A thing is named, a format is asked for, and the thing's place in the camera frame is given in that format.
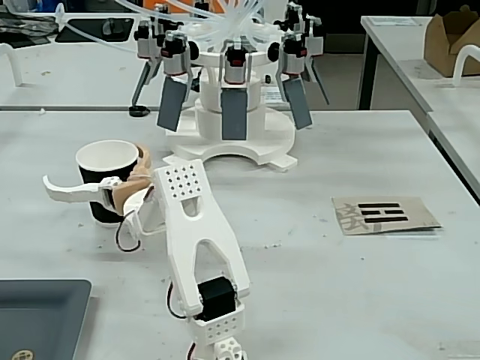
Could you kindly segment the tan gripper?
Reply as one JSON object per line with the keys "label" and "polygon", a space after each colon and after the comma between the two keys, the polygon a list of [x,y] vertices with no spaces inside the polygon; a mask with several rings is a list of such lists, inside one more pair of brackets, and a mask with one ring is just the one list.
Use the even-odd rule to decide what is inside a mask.
{"label": "tan gripper", "polygon": [[47,175],[43,186],[51,200],[63,203],[103,203],[103,207],[123,216],[126,201],[135,193],[152,186],[152,159],[148,147],[136,144],[139,151],[137,164],[126,181],[118,176],[103,178],[100,183],[87,183],[75,187],[59,187],[50,182]]}

